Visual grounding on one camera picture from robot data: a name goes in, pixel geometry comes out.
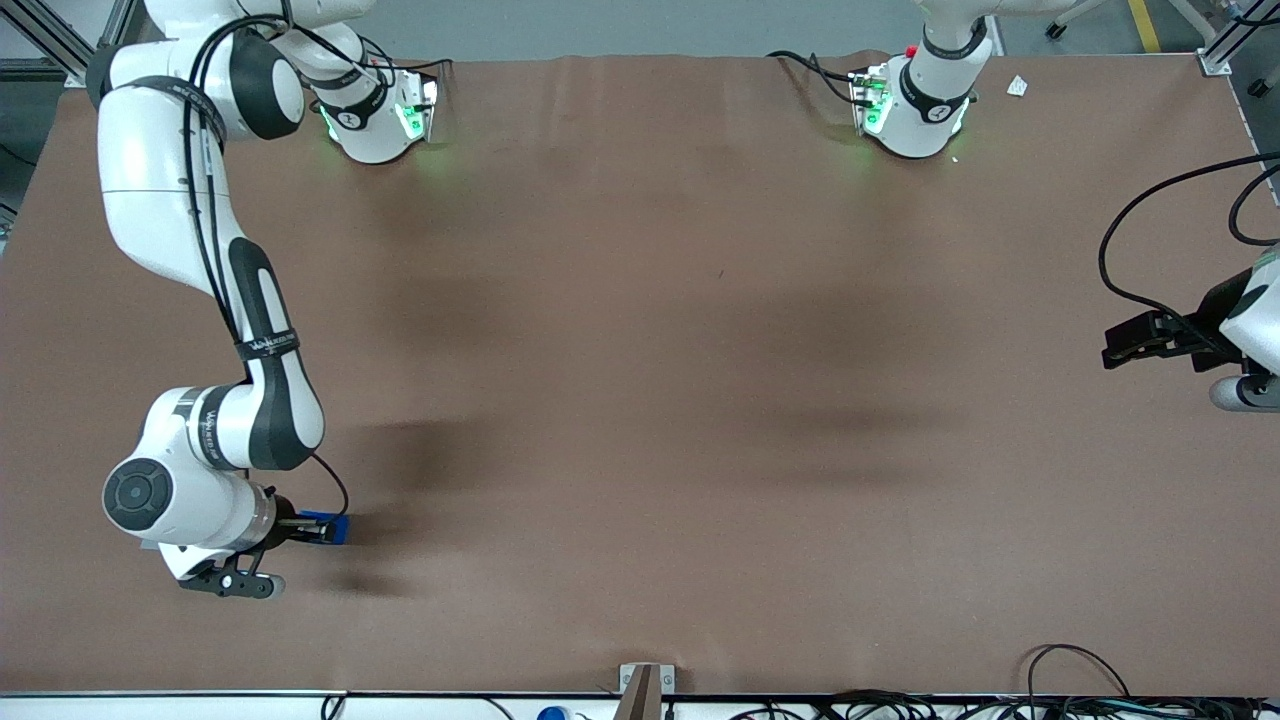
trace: floor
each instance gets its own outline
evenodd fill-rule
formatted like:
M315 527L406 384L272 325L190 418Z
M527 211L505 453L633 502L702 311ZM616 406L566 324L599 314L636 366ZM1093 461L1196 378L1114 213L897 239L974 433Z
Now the floor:
M1056 41L1044 37L1047 18L1002 18L1004 46L1009 55L1143 53L1133 14L1143 3L1161 51L1201 45L1199 35L1164 0L1129 0L1078 18ZM751 56L778 49L829 56L869 47L893 51L918 42L920 14L911 3L868 0L856 13L850 8L836 0L381 0L352 24L394 55L462 61L605 54ZM1233 60L1240 105L1262 150L1280 149L1280 92L1257 99L1244 88L1277 59L1280 31L1263 31ZM0 143L22 159L0 152L0 251L31 179L32 168L23 160L38 159L60 92L56 83L0 82Z

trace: black cable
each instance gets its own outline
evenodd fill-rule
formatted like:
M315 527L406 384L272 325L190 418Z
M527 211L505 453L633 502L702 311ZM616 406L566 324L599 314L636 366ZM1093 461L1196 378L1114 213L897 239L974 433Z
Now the black cable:
M817 56L817 54L810 55L809 58L804 58L804 56L801 56L801 55L799 55L796 53L792 53L790 50L774 50L773 53L769 53L768 55L765 55L765 58L786 58L787 60L795 60L796 63L800 63L801 65L809 68L809 70L815 72L815 73L822 73L822 74L829 77L831 79L842 79L842 81L846 81L846 82L849 81L849 76L842 76L842 74L840 74L837 72L828 70L828 69L823 68L822 65L819 65L817 63L810 64L810 58L815 58L815 56Z
M415 65L397 65L396 60L392 60L390 54L388 54L385 50L383 50L381 45L374 42L372 40L369 40L367 37L365 37L362 35L358 36L358 37L360 37L361 42L369 45L369 47L371 47L374 50L374 54L376 54L379 58L383 59L384 63L387 63L385 67L388 67L388 68L390 68L393 70L422 70L422 69L426 69L426 68L434 68L436 65L452 65L453 64L453 58L440 58L439 60L431 60L430 63L417 63Z
M730 717L730 720L754 720L751 716L755 715L756 712L769 712L771 715L776 712L785 717L790 717L791 720L809 720L804 715L787 710L786 707L773 707L773 706L764 706L764 707L758 707L755 710L748 710L746 712L739 712L737 715Z
M342 510L339 510L334 515L330 515L326 520L321 520L320 523L317 523L321 527L332 525L333 523L337 523L339 518L344 518L347 515L347 509L351 506L351 496L347 493L346 483L342 482L342 478L338 477L338 473L333 469L333 466L325 462L324 457L320 457L319 454L312 452L311 459L319 462L320 466L324 468L326 473L329 473L329 477L333 478L334 484L338 486L338 489L342 492Z
M1120 676L1120 673L1116 673L1116 669L1112 667L1111 664L1103 660L1102 656L1100 656L1098 653L1093 652L1092 650L1080 647L1078 644L1051 643L1044 646L1038 653L1036 653L1036 657L1032 659L1032 664L1027 666L1027 700L1032 706L1033 716L1036 714L1036 666L1039 665L1039 661L1043 660L1046 655L1053 652L1055 650L1069 650L1076 655L1084 655L1087 657L1092 657L1100 665L1106 667L1108 673L1111 673L1111 676L1115 678L1116 684L1120 687L1120 692L1124 693L1124 697L1133 697L1132 693L1129 692L1129 685L1124 682L1124 678Z
M1238 18L1230 18L1230 19L1231 19L1233 23L1235 23L1235 24L1238 24L1240 27L1271 27L1271 26L1280 24L1280 18L1252 20L1249 18L1245 18L1243 14L1240 17L1238 17Z
M344 705L347 705L347 696L326 696L324 702L320 703L320 720L335 720Z
M200 49L196 51L196 58L191 67L191 74L188 76L188 82L196 85L200 88L204 88L205 81L209 77L209 68L214 51L216 50L218 45L232 33L244 27L252 27L264 23L273 24L283 19L284 18L282 15L246 15L243 18L237 18L234 20L223 24L212 33L210 33L209 37L206 37L205 41L201 44ZM210 293L214 296L214 300L218 304L218 311L223 318L223 324L227 325L227 332L230 333L232 340L234 342L239 342L241 338L236 328L236 319L232 315L229 299L227 297L227 282L221 264L221 249L218 245L218 237L215 229L218 224L216 201L212 191L212 178L207 176L207 167L206 167L206 191L209 192L209 214L210 214L211 232L214 233L212 246L215 256L212 260L209 256L209 240L205 237L205 228L200 218L200 201L196 195L195 160L192 158L191 110L192 105L187 102L186 113L183 114L183 127L182 127L183 151L184 151L186 170L187 170L187 201L191 205L192 223L195 224L196 228L196 241L197 245L200 246L200 259L205 266L205 275L209 281ZM210 149L207 149L209 127L204 118L201 118L200 120L200 127L201 127L202 140L206 143L206 150L211 151Z
M1251 195L1253 195L1254 190L1257 190L1262 183L1267 182L1267 179L1276 173L1280 173L1280 164L1276 164L1258 173L1256 178L1249 181L1249 184L1244 186L1244 190L1240 191L1240 195L1235 197L1235 202L1231 204L1231 211L1226 215L1226 227L1228 229L1231 231L1231 237L1243 242L1244 245L1271 247L1276 242L1280 242L1280 237L1260 240L1240 232L1240 208L1244 208L1244 202L1249 199Z
M36 161L35 160L28 160L28 159L23 158L22 155L18 155L13 150L9 150L9 146L5 145L5 143L3 143L3 142L0 142L0 150L3 150L5 155L8 155L8 156L13 158L14 160L22 163L23 165L31 165L32 168L36 167Z
M824 82L827 85L827 88L829 88L836 95L836 97L840 97L841 100L844 100L845 102L849 102L850 105L856 105L859 108L873 108L874 106L874 104L870 102L870 101L868 101L868 100L859 100L859 99L856 99L856 97L854 97L851 95L845 95L844 92L841 92L840 88L836 87L836 83L833 83L831 81L832 79L838 79L838 81L849 82L849 76L842 76L840 73L836 73L836 72L828 70L827 68L823 68L822 63L818 61L818 54L817 53L810 54L808 60L805 60L804 58L801 58L800 55L796 55L795 53L792 53L790 50L774 50L773 53L769 53L765 56L767 58L786 59L786 60L795 60L795 61L800 63L809 72L817 73L818 77L822 78L822 82Z
M324 37L316 35L315 32L312 32L312 31L310 31L310 29L307 29L305 27L297 27L297 28L293 28L293 29L296 29L296 31L301 32L302 35L305 35L307 37L307 40L310 40L311 42L315 42L316 45L319 45L320 47L323 47L330 55L338 58L339 60L351 63L352 65L356 65L356 67L360 67L360 68L367 68L367 69L378 70L378 83L381 85L383 87L393 87L396 85L396 77L394 77L394 74L390 74L390 77L387 77L387 76L384 76L381 73L381 69L384 69L384 68L381 68L379 65L370 64L370 63L365 63L364 60L353 60L351 58L351 55L347 55L346 53L343 53L339 47L334 46L333 42L329 42ZM387 68L387 69L388 69L388 73L393 73L393 70L390 68Z
M1193 336L1196 336L1201 342L1203 342L1208 347L1213 348L1213 351L1219 352L1220 355L1224 355L1224 356L1228 356L1228 357L1235 356L1236 354L1228 352L1226 348L1224 348L1216 341L1208 338L1204 333L1202 333L1199 331L1199 328L1197 328L1196 325L1193 325L1190 323L1190 320L1188 320L1187 318L1184 318L1181 314L1179 314L1172 307L1170 307L1170 306L1167 306L1164 302L1160 302L1157 300L1152 300L1149 297L1146 297L1146 296L1138 295L1135 292L1130 292L1128 290L1124 290L1120 286L1117 286L1115 282L1112 282L1111 281L1111 273L1107 272L1107 249L1111 246L1111 238L1115 236L1116 229L1120 228L1120 223L1124 222L1124 219L1129 215L1129 213L1132 213L1133 209L1137 208L1143 200L1151 197L1152 195L1160 192L1161 190L1165 190L1166 187L1178 184L1180 182L1185 182L1185 181L1189 181L1189 179L1198 178L1201 176L1207 176L1210 173L1216 173L1219 170L1228 170L1230 168L1238 168L1240 165L1248 165L1251 163L1266 163L1266 161L1270 161L1270 160L1280 160L1280 151L1276 151L1276 152L1262 152L1262 154L1258 154L1258 155L1249 155L1247 158L1236 158L1234 160L1224 160L1221 163L1213 163L1212 165L1204 165L1203 168L1197 168L1194 170L1188 170L1185 173L1174 176L1174 177L1171 177L1171 178L1169 178L1166 181L1156 183L1156 184L1148 187L1147 190L1142 191L1137 197L1134 197L1133 200L1130 200L1129 204L1125 205L1123 210L1120 210L1120 213L1115 217L1114 220L1111 220L1111 225L1107 227L1107 232L1103 233L1102 242L1098 245L1098 277L1102 278L1102 284L1105 284L1107 290L1110 290L1111 292L1116 293L1120 297L1124 297L1125 300L1130 300L1133 302L1138 302L1138 304L1146 305L1148 307L1155 307L1156 310L1160 310L1161 313L1169 315L1170 318L1172 318L1174 320L1176 320L1180 325L1183 325L1183 328L1185 328L1187 332L1189 332Z
M507 720L516 720L516 717L511 714L509 710L507 710L506 707L503 707L502 703L499 703L498 701L493 700L492 697L483 697L480 700L483 700L483 701L488 702L489 705L497 707L498 711L502 712L507 717Z

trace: black wristband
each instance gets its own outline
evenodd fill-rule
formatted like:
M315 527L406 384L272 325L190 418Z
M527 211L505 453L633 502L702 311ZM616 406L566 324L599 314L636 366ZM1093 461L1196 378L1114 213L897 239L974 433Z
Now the black wristband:
M964 60L972 55L979 45L982 45L983 40L987 40L987 18L978 18L969 29L973 33L969 36L969 44L959 50L947 50L929 42L929 32L925 29L924 33L922 33L924 51L934 58L942 58L943 60Z
M289 328L278 333L255 337L247 342L237 342L236 354L241 356L242 361L248 363L250 360L266 360L268 357L293 352L301 346L302 343L298 342L298 331Z
M200 90L195 85L191 85L182 78L170 76L146 76L140 77L133 82L122 85L120 87L146 87L182 100L191 108L195 108L196 113L209 120L209 124L214 127L214 135L218 137L218 146L223 147L227 145L227 122L223 120L223 114L218 111L214 101L205 95L205 91Z
M957 97L951 97L950 100L943 100L941 97L934 97L919 87L911 81L911 61L908 60L902 65L902 72L897 78L899 87L902 90L902 99L906 104L915 108L920 113L920 119L931 126L938 123L945 123L951 119L951 115L964 105L965 100L969 99L969 92Z

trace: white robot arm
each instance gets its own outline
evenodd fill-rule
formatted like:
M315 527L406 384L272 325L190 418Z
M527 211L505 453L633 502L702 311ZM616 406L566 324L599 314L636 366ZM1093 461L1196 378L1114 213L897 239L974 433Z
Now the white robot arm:
M854 87L854 97L864 101L854 108L859 129L904 158L934 155L960 132L969 92L991 58L986 15L1056 13L1075 0L914 3L924 10L919 49L869 68Z
M257 573L262 552L285 539L334 539L332 519L300 518L247 479L248 469L291 470L311 457L324 414L275 272L236 222L221 152L225 142L298 128L294 68L334 114L353 118L330 131L353 159L385 161L420 140L403 104L424 110L421 78L415 90L410 73L361 67L361 41L340 24L371 5L285 3L274 15L276 0L148 0L166 40L104 51L91 70L111 236L143 268L215 299L247 374L163 393L104 487L108 518L156 543L188 589L273 597L283 580ZM274 42L260 28L278 33ZM332 47L291 28L315 28ZM248 571L238 568L244 555Z

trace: brown table surface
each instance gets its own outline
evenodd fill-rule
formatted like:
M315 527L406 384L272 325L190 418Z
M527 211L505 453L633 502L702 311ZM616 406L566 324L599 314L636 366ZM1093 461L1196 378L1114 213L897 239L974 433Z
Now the brown table surface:
M1274 692L1280 425L1185 360L1098 359L1142 310L1097 278L1114 213L1251 151L1226 79L997 59L906 161L792 73L465 64L443 147L361 167L311 117L229 150L355 515L268 555L275 602L179 591L102 516L151 400L238 366L207 297L113 245L68 94L0 261L0 687L590 689L649 659L699 692L1015 691L1075 642L1139 693ZM1153 199L1115 277L1194 307L1256 256L1225 222L1253 172ZM335 507L314 465L259 478Z

